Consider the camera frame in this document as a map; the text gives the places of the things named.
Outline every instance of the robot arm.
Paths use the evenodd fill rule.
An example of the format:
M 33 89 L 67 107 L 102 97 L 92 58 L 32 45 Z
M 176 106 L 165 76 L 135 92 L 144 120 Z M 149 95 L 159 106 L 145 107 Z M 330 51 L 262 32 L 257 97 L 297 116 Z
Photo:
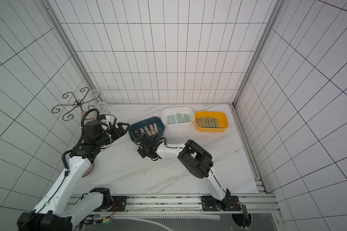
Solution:
M 97 112 L 98 120 L 89 121 L 83 125 L 84 118 L 91 111 Z M 127 123 L 117 123 L 116 127 L 116 119 L 112 124 L 109 115 L 99 115 L 96 109 L 86 112 L 81 124 L 83 130 L 79 142 L 62 155 L 63 172 L 35 208 L 31 212 L 24 212 L 19 217 L 17 221 L 19 230 L 71 231 L 95 209 L 110 210 L 113 202 L 108 188 L 94 188 L 83 200 L 65 209 L 76 185 L 101 148 L 125 135 L 128 129 L 138 141 L 140 145 L 138 153 L 143 158 L 146 156 L 152 160 L 178 158 L 191 174 L 205 180 L 212 197 L 216 199 L 215 206 L 219 210 L 226 210 L 230 192 L 228 189 L 225 191 L 221 188 L 213 168 L 212 156 L 194 141 L 188 140 L 185 144 L 167 145 L 166 138 L 162 137 L 152 143 L 145 135 L 137 137 Z M 65 155 L 68 153 L 70 158 L 66 160 Z
M 141 146 L 138 149 L 141 157 L 148 156 L 156 160 L 178 158 L 191 174 L 205 180 L 211 196 L 221 202 L 219 208 L 222 210 L 226 208 L 229 196 L 219 183 L 211 154 L 192 140 L 188 140 L 185 144 L 173 145 L 166 144 L 166 139 L 162 138 L 164 142 L 158 141 L 155 145 L 147 147 L 144 143 L 148 141 L 144 137 L 145 135 L 140 138 Z
M 19 230 L 71 231 L 93 210 L 108 211 L 112 207 L 109 189 L 94 188 L 83 200 L 65 210 L 76 185 L 101 148 L 127 133 L 128 128 L 124 129 L 123 126 L 129 124 L 117 123 L 116 126 L 116 119 L 112 124 L 109 115 L 99 115 L 96 109 L 89 110 L 84 117 L 94 110 L 99 120 L 83 125 L 79 142 L 62 155 L 64 170 L 35 208 L 22 213 L 17 220 Z M 70 158 L 67 160 L 65 155 L 68 153 Z

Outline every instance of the metal wine glass holder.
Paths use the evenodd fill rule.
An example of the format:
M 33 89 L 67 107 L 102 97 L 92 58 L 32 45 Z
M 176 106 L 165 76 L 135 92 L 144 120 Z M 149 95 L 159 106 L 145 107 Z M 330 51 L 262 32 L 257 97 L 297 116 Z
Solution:
M 59 113 L 59 112 L 60 112 L 61 106 L 63 106 L 64 109 L 65 109 L 66 106 L 73 106 L 73 108 L 72 108 L 71 110 L 67 111 L 67 112 L 62 116 L 62 119 L 63 119 L 64 121 L 69 121 L 69 120 L 73 119 L 74 114 L 72 114 L 71 112 L 72 112 L 74 109 L 80 108 L 80 107 L 83 106 L 83 104 L 89 103 L 89 102 L 91 102 L 91 101 L 93 101 L 93 100 L 95 100 L 95 99 L 97 99 L 97 98 L 100 97 L 100 92 L 99 92 L 98 90 L 92 90 L 92 91 L 91 91 L 91 92 L 92 92 L 92 99 L 85 102 L 84 100 L 85 100 L 85 97 L 87 96 L 87 94 L 89 93 L 89 88 L 88 88 L 88 87 L 84 87 L 84 88 L 81 88 L 81 89 L 79 90 L 81 93 L 84 92 L 84 91 L 86 91 L 86 90 L 87 90 L 87 92 L 85 93 L 85 95 L 83 96 L 82 99 L 77 99 L 73 92 L 66 92 L 66 93 L 64 93 L 64 94 L 62 95 L 62 98 L 63 98 L 63 99 L 67 99 L 67 98 L 70 97 L 70 99 L 68 100 L 69 104 L 58 104 L 58 105 L 54 106 L 54 107 L 51 109 L 51 112 L 54 113 L 54 114 L 56 114 L 56 113 Z M 93 105 L 89 105 L 89 106 L 88 106 L 88 110 L 89 110 L 89 109 L 92 109 L 92 108 L 95 108 L 95 107 L 94 107 Z

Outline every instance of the white tiled wall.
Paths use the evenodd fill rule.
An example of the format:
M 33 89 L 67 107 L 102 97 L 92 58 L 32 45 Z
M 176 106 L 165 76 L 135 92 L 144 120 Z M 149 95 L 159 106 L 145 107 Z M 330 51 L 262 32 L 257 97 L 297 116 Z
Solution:
M 17 230 L 63 170 L 61 153 L 79 139 L 79 112 L 51 109 L 85 87 L 38 0 L 0 0 L 0 230 Z
M 109 103 L 233 102 L 276 0 L 50 0 Z
M 236 109 L 288 230 L 347 230 L 347 0 L 287 0 Z

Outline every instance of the plastic container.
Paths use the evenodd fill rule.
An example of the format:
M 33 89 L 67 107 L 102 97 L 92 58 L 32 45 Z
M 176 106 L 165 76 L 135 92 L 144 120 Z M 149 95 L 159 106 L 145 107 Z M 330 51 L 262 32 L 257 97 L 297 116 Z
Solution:
M 134 132 L 136 131 L 139 133 L 139 135 L 141 135 L 140 128 L 144 129 L 144 127 L 148 127 L 149 129 L 149 125 L 153 125 L 154 123 L 157 124 L 158 134 L 153 136 L 147 136 L 149 140 L 153 141 L 155 138 L 158 139 L 162 137 L 165 132 L 165 126 L 163 125 L 162 120 L 159 117 L 154 116 L 143 121 L 131 124 L 131 128 Z M 138 145 L 138 142 L 134 139 L 130 132 L 128 134 L 130 135 L 131 141 Z
M 215 127 L 198 127 L 195 122 L 195 128 L 199 132 L 223 132 L 226 130 L 226 128 L 229 127 L 229 122 L 227 120 L 227 116 L 223 112 L 206 112 L 206 111 L 200 111 L 195 113 L 195 121 L 197 118 L 200 117 L 209 117 L 209 118 L 215 118 L 217 119 L 217 122 L 219 124 L 219 128 Z
M 184 114 L 188 114 L 190 116 L 190 122 L 185 122 L 185 123 L 171 123 L 168 124 L 167 122 L 167 116 L 171 115 L 171 114 L 176 114 L 176 113 L 182 113 Z M 177 107 L 177 108 L 166 108 L 163 109 L 161 112 L 161 118 L 163 121 L 163 124 L 167 127 L 167 128 L 174 128 L 174 127 L 188 127 L 190 126 L 193 121 L 194 121 L 194 113 L 193 110 L 190 107 Z

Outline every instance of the white arm segment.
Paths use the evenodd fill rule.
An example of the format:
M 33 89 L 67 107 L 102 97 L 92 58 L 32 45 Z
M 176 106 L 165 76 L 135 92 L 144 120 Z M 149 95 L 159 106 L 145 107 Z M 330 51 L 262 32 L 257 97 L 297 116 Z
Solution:
M 213 198 L 222 201 L 225 198 L 225 191 L 220 187 L 220 182 L 217 182 L 219 178 L 216 175 L 216 172 L 213 167 L 210 168 L 208 172 L 208 177 L 206 179 L 206 184 L 211 191 L 211 195 Z
M 179 156 L 179 153 L 183 150 L 184 147 L 185 147 L 184 143 L 180 145 L 171 145 L 171 144 L 164 145 L 164 143 L 162 143 L 157 148 L 157 155 L 159 155 L 162 159 L 177 158 L 177 156 Z
M 72 216 L 71 223 L 73 228 L 77 226 L 90 212 L 98 208 L 103 203 L 103 194 L 99 192 L 89 193 L 87 197 L 80 200 L 77 204 L 71 206 L 65 211 L 67 202 L 71 197 L 76 185 L 81 179 L 85 171 L 90 167 L 90 161 L 81 156 L 74 156 L 67 160 L 69 166 L 69 174 L 64 178 L 65 169 L 59 175 L 51 189 L 47 192 L 45 197 L 35 206 L 36 213 L 45 206 L 40 213 L 46 214 L 52 210 L 54 215 L 59 217 Z M 56 194 L 48 202 L 49 198 L 56 192 Z
M 160 144 L 157 148 L 157 155 L 159 155 L 162 159 L 163 158 L 177 158 L 179 153 L 183 150 L 185 147 L 185 144 L 180 145 L 171 145 L 167 144 L 164 145 L 164 143 Z M 213 198 L 222 201 L 222 199 L 225 198 L 225 191 L 222 190 L 220 187 L 220 182 L 218 181 L 218 177 L 216 175 L 216 172 L 213 167 L 210 168 L 210 171 L 208 172 L 208 177 L 203 178 L 206 182 L 206 185 L 208 186 L 211 195 Z

